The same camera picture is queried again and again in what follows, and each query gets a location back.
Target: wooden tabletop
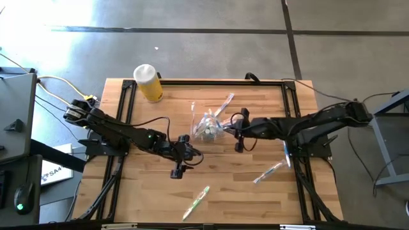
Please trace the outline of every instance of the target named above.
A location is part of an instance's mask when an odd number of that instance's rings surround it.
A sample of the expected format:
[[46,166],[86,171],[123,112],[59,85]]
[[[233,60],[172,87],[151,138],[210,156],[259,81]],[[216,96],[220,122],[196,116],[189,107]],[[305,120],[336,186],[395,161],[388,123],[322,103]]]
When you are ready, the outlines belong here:
[[[100,108],[115,117],[124,79],[107,79]],[[296,83],[301,114],[317,110],[314,91]],[[284,117],[281,89],[276,86],[163,86],[164,98],[148,103],[137,90],[131,123],[141,123],[159,116],[171,119],[170,136],[190,133],[190,106],[196,102],[196,119],[208,109],[215,111],[229,93],[235,97],[222,113],[229,118],[242,107],[255,117]],[[128,105],[129,95],[125,100]],[[167,121],[145,125],[166,132]],[[254,139],[246,139],[250,148]],[[259,140],[253,151],[236,153],[236,139],[226,134],[213,144],[193,142],[204,153],[202,164],[187,171],[181,180],[169,177],[174,163],[131,147],[123,168],[115,222],[181,222],[185,210],[198,193],[210,186],[208,195],[186,222],[232,224],[299,224],[302,223],[293,169],[280,168],[266,181],[253,180],[284,158],[282,141]],[[73,217],[84,213],[99,194],[107,157],[96,157],[85,166]],[[312,158],[311,167],[317,193],[335,216],[342,219],[336,184],[329,165]],[[306,196],[310,216],[311,200]],[[105,215],[111,192],[107,196]]]

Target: gray floor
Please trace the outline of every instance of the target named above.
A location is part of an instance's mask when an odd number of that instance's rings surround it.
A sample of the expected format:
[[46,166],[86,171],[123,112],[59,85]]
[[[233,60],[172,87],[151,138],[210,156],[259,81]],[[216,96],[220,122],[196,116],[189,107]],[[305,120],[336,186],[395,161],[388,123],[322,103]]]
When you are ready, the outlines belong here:
[[[408,31],[409,1],[287,0],[293,29],[328,31]],[[286,29],[280,0],[94,0],[7,4],[0,15],[2,52],[40,75],[57,75],[82,92],[98,97],[105,78],[131,77],[143,63],[165,78],[294,78],[286,35],[279,34],[149,34],[51,32],[43,25],[100,27]],[[409,36],[295,36],[303,79],[333,95],[362,100],[409,85]],[[0,59],[0,66],[11,66]],[[47,88],[66,100],[77,98],[62,82],[47,79]],[[63,107],[59,101],[38,94]],[[334,103],[317,95],[318,105]],[[369,110],[388,100],[368,101]],[[59,116],[61,113],[50,108]],[[41,107],[35,107],[33,138],[49,145],[75,139]],[[59,128],[64,130],[53,134]],[[77,137],[82,128],[71,127]],[[353,154],[346,130],[332,143],[333,165],[345,220],[357,224],[408,228],[404,200],[409,185],[378,189]],[[376,176],[384,161],[370,129],[351,129],[351,137]],[[42,222],[61,221],[69,201],[42,208]]]

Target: white lid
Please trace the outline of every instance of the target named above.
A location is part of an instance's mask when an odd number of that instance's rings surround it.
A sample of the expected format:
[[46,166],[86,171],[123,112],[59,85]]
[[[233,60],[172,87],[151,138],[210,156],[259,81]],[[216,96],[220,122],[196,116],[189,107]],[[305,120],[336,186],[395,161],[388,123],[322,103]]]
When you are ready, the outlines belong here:
[[134,70],[134,79],[138,84],[149,84],[156,77],[156,69],[149,64],[140,65]]

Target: black mouse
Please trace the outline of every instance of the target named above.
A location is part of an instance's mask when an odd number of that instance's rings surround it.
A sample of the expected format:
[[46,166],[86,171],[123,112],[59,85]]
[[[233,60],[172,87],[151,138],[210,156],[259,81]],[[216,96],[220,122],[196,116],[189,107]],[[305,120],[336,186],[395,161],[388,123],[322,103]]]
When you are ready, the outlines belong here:
[[30,213],[34,206],[34,184],[26,182],[17,187],[14,193],[14,208],[20,215]]

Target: yellow container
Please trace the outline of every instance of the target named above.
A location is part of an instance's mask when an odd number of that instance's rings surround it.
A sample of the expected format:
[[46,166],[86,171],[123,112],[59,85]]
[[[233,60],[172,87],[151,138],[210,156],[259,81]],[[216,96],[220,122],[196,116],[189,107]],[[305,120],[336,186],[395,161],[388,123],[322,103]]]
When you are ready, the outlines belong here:
[[134,79],[138,88],[149,102],[156,103],[161,101],[164,92],[160,85],[156,69],[153,66],[149,64],[138,66],[134,70]]

